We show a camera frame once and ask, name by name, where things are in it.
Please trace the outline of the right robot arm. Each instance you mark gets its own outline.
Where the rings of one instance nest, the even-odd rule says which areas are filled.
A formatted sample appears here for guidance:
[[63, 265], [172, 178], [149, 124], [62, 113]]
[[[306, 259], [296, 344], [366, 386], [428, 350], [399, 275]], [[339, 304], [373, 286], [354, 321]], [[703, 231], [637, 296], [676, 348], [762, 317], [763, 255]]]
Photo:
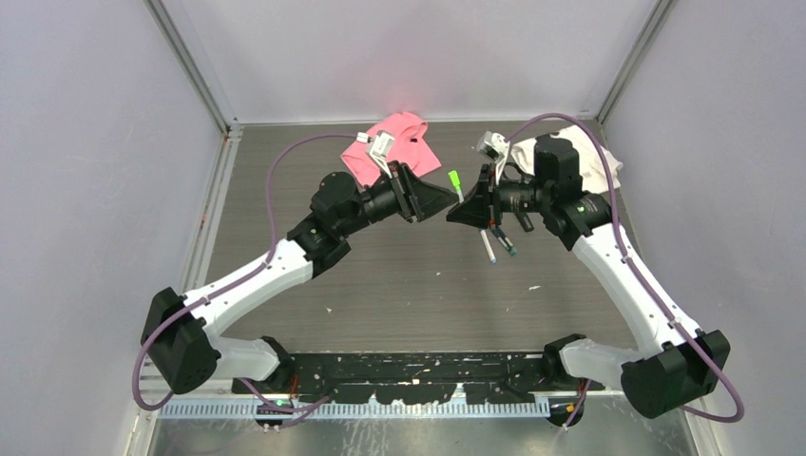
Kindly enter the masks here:
[[449, 222], [499, 234], [505, 213], [537, 213], [547, 230], [594, 274], [631, 331], [627, 350], [572, 334], [544, 347], [541, 370], [556, 389], [578, 379], [622, 391], [646, 418], [712, 393], [731, 350], [720, 331], [704, 332], [651, 275], [615, 220], [616, 206], [585, 184], [580, 152], [566, 131], [531, 141], [529, 161], [510, 161], [510, 144], [486, 132], [476, 145], [489, 159]]

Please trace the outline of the white blue marker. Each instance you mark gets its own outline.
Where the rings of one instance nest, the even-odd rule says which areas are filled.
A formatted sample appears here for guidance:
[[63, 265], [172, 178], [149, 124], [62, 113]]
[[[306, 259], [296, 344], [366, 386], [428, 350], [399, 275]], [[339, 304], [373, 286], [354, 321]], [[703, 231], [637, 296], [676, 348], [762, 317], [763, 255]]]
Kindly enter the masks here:
[[495, 256], [495, 254], [494, 254], [494, 252], [492, 250], [492, 246], [490, 244], [487, 232], [485, 230], [480, 230], [479, 235], [480, 235], [480, 238], [481, 238], [482, 243], [484, 245], [486, 254], [487, 254], [488, 258], [489, 258], [489, 262], [491, 264], [495, 264], [497, 262], [497, 257]]

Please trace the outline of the green gel pen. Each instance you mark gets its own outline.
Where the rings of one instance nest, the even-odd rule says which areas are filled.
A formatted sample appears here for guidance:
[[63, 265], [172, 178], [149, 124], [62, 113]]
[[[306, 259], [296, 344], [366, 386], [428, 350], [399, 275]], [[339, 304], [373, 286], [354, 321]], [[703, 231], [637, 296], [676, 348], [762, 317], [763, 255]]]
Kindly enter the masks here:
[[510, 256], [514, 257], [517, 255], [517, 249], [513, 242], [500, 227], [494, 227], [491, 231]]

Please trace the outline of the black green highlighter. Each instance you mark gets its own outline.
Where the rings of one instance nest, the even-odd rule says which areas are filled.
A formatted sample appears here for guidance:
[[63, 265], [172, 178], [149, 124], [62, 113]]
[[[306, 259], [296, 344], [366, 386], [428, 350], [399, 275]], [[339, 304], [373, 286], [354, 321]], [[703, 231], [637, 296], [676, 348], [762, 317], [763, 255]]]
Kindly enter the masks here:
[[526, 233], [530, 233], [534, 231], [534, 225], [528, 216], [527, 213], [518, 212], [515, 213], [515, 217], [518, 220], [520, 226]]

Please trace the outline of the lime green pen cap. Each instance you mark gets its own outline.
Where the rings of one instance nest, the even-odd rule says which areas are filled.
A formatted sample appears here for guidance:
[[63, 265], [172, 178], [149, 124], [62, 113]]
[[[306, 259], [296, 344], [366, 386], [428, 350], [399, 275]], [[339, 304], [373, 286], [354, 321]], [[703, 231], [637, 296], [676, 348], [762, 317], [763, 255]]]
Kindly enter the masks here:
[[452, 185], [452, 187], [453, 187], [453, 188], [454, 188], [456, 191], [460, 191], [460, 190], [461, 190], [461, 180], [460, 180], [460, 177], [459, 177], [458, 172], [457, 172], [456, 170], [451, 170], [451, 171], [448, 173], [448, 175], [449, 175], [449, 179], [450, 179], [450, 181], [451, 181], [451, 185]]

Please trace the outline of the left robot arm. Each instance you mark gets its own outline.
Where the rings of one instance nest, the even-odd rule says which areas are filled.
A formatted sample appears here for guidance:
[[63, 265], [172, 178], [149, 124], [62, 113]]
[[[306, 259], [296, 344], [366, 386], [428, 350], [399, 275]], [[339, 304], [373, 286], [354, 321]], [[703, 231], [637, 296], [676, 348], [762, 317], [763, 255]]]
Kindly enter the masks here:
[[243, 340], [224, 332], [269, 299], [334, 267], [350, 252], [350, 235], [391, 216], [424, 221], [458, 201], [452, 190], [421, 180], [404, 163], [389, 169], [365, 187], [347, 172], [326, 175], [309, 215], [267, 253], [196, 290], [157, 292], [139, 358], [153, 363], [173, 394], [211, 379], [247, 378], [270, 392], [285, 390], [292, 368], [275, 339]]

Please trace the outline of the black pen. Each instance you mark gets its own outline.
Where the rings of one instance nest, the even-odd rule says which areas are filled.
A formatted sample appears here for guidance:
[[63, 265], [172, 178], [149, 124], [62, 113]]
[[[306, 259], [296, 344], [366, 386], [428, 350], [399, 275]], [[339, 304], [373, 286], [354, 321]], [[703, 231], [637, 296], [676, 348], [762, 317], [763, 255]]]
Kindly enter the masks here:
[[507, 236], [504, 234], [504, 232], [499, 227], [491, 227], [490, 231], [493, 233], [493, 235], [496, 237], [496, 239], [502, 244], [502, 246], [505, 249], [510, 248]]

